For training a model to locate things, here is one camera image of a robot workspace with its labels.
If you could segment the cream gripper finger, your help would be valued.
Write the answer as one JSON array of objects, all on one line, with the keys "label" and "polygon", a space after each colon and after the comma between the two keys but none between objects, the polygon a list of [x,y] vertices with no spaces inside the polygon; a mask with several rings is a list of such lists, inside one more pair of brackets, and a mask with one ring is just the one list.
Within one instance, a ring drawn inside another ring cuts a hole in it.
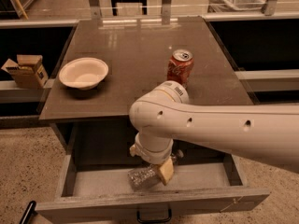
[{"label": "cream gripper finger", "polygon": [[172,159],[169,158],[163,164],[157,165],[156,173],[160,177],[162,183],[166,186],[174,174],[174,165]]}]

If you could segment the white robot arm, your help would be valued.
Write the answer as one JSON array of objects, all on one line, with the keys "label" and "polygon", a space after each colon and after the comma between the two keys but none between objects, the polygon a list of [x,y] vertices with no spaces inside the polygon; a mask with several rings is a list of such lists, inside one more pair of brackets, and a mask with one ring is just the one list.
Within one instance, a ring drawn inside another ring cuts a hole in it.
[{"label": "white robot arm", "polygon": [[166,81],[132,104],[129,119],[138,130],[130,154],[154,165],[164,183],[174,173],[175,140],[299,171],[298,105],[190,105],[184,87]]}]

